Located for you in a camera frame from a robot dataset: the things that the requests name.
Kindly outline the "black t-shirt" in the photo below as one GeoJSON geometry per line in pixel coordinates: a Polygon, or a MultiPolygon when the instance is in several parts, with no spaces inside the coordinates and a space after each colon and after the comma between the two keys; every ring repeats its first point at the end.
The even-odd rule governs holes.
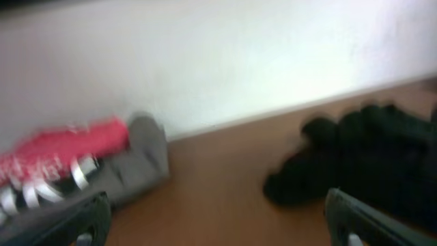
{"type": "Polygon", "coordinates": [[[331,188],[436,231],[436,114],[367,105],[333,121],[306,122],[307,143],[268,175],[264,195],[280,206],[324,197],[331,188]]]}

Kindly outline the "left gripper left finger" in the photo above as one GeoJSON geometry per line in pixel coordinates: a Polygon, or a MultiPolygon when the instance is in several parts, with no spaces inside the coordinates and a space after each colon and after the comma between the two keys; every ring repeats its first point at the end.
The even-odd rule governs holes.
{"type": "Polygon", "coordinates": [[[104,245],[111,227],[105,192],[28,210],[1,227],[1,246],[104,245]]]}

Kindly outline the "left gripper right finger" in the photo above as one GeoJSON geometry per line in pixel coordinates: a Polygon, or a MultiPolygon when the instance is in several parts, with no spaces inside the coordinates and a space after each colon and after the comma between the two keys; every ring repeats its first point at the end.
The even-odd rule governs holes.
{"type": "Polygon", "coordinates": [[[375,208],[344,193],[330,189],[324,214],[330,243],[340,245],[436,246],[436,239],[413,230],[375,208]]]}

